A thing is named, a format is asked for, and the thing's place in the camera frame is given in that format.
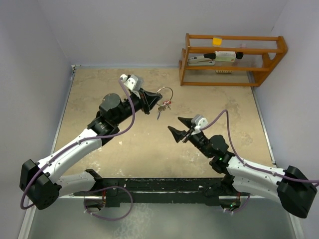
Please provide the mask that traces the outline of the white green box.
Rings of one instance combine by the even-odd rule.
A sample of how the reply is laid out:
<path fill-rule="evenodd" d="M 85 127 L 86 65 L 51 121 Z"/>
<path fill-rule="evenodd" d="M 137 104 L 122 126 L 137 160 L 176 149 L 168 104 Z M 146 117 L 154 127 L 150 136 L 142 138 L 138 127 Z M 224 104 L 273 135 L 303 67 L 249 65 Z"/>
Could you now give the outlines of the white green box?
<path fill-rule="evenodd" d="M 234 51 L 216 51 L 215 61 L 234 62 L 236 60 L 236 52 Z"/>

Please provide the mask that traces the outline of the black round object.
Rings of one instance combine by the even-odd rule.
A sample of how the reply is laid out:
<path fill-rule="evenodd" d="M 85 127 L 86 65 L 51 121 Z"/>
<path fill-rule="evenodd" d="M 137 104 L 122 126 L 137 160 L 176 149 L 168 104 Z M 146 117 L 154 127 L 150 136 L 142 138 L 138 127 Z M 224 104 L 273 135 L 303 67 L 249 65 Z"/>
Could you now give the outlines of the black round object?
<path fill-rule="evenodd" d="M 244 56 L 243 52 L 236 52 L 236 59 L 242 59 Z"/>

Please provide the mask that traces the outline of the staples strip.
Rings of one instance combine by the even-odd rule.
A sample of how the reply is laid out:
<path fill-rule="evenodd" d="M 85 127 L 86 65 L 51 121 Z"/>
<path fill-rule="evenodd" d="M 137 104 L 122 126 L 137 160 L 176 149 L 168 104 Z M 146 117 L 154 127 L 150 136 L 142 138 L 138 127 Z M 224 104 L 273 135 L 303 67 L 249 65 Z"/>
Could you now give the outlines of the staples strip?
<path fill-rule="evenodd" d="M 231 74 L 233 71 L 232 70 L 215 70 L 215 72 L 218 74 Z"/>

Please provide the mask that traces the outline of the silver keys bunch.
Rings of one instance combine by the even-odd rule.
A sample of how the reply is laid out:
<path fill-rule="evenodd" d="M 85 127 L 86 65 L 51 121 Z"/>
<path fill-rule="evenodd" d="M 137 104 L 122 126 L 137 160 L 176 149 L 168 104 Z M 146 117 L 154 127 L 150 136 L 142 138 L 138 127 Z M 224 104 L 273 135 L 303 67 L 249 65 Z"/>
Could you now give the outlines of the silver keys bunch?
<path fill-rule="evenodd" d="M 169 110 L 171 109 L 171 107 L 169 106 L 169 104 L 160 105 L 160 106 L 158 107 L 158 112 L 161 113 L 161 112 L 165 111 L 166 109 L 169 109 Z"/>

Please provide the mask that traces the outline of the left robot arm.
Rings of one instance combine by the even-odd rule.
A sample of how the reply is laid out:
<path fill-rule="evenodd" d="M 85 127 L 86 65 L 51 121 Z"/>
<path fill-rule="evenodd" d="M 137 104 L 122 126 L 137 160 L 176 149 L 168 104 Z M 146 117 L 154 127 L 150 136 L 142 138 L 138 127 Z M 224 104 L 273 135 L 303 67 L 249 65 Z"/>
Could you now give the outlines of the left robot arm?
<path fill-rule="evenodd" d="M 113 137 L 125 133 L 118 125 L 128 118 L 134 119 L 139 110 L 149 114 L 162 99 L 161 94 L 139 89 L 121 100 L 120 96 L 107 94 L 96 117 L 74 140 L 55 153 L 38 162 L 27 160 L 21 168 L 19 187 L 23 197 L 28 197 L 39 210 L 46 209 L 59 197 L 87 191 L 101 193 L 103 184 L 94 171 L 64 176 L 64 173 L 90 152 L 104 146 Z"/>

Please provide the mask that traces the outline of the large silver keyring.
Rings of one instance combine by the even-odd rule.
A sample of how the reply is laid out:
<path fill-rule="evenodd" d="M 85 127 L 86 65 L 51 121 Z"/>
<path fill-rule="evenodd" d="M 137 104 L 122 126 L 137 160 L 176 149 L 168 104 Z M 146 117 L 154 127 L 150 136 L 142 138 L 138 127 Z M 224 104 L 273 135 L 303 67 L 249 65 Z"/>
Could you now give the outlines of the large silver keyring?
<path fill-rule="evenodd" d="M 161 87 L 157 90 L 157 93 L 162 95 L 162 99 L 159 101 L 160 105 L 163 105 L 162 103 L 164 101 L 172 101 L 174 96 L 174 92 L 171 87 Z"/>

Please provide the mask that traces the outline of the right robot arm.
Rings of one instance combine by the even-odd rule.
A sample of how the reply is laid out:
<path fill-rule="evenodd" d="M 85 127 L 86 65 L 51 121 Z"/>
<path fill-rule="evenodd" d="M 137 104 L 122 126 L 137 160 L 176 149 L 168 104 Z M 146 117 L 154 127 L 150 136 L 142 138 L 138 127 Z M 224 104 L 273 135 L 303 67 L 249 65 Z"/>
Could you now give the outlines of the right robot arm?
<path fill-rule="evenodd" d="M 305 219 L 318 192 L 314 181 L 293 166 L 286 169 L 268 167 L 251 162 L 229 151 L 228 144 L 222 135 L 207 138 L 201 127 L 207 126 L 206 118 L 197 115 L 195 118 L 179 120 L 188 128 L 177 130 L 169 126 L 176 142 L 190 142 L 210 160 L 212 169 L 224 174 L 228 179 L 222 182 L 222 191 L 233 195 L 236 191 L 249 193 L 271 199 L 290 214 Z"/>

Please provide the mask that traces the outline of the white stapler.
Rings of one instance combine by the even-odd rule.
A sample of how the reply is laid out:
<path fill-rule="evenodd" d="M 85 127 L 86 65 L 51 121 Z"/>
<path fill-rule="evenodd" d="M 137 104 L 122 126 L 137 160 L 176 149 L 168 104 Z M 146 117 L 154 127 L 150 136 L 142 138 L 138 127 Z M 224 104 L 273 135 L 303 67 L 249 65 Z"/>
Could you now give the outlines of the white stapler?
<path fill-rule="evenodd" d="M 187 63 L 189 66 L 213 66 L 215 64 L 215 58 L 215 53 L 206 53 L 188 58 Z"/>

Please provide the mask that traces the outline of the wooden shelf rack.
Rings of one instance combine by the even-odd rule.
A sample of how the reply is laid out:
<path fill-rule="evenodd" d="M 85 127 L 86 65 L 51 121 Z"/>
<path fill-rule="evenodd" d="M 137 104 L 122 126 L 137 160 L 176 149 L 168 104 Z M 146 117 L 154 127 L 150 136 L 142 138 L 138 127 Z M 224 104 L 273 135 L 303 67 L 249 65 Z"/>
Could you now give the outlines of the wooden shelf rack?
<path fill-rule="evenodd" d="M 179 61 L 180 85 L 259 87 L 288 52 L 283 36 L 196 35 L 187 33 Z M 253 80 L 235 82 L 187 82 L 187 70 L 242 71 Z"/>

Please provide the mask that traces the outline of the black base frame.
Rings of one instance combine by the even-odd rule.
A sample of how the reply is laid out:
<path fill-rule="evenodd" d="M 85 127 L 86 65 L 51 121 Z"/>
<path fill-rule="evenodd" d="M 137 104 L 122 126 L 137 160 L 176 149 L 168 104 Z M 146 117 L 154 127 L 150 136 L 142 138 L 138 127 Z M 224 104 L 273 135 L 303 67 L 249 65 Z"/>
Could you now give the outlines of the black base frame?
<path fill-rule="evenodd" d="M 93 169 L 92 189 L 81 190 L 75 196 L 102 196 L 105 207 L 121 203 L 135 204 L 204 204 L 235 211 L 243 205 L 243 196 L 225 178 L 103 178 Z"/>

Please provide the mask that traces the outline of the yellow sticky block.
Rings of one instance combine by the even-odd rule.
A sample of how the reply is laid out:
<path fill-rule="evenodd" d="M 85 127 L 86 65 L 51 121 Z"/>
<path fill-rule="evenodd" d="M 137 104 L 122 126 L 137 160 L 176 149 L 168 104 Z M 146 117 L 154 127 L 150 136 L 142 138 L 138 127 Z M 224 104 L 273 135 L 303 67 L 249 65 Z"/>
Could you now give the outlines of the yellow sticky block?
<path fill-rule="evenodd" d="M 213 40 L 212 40 L 212 45 L 214 47 L 219 47 L 222 45 L 222 38 L 219 38 L 219 37 L 214 37 Z"/>

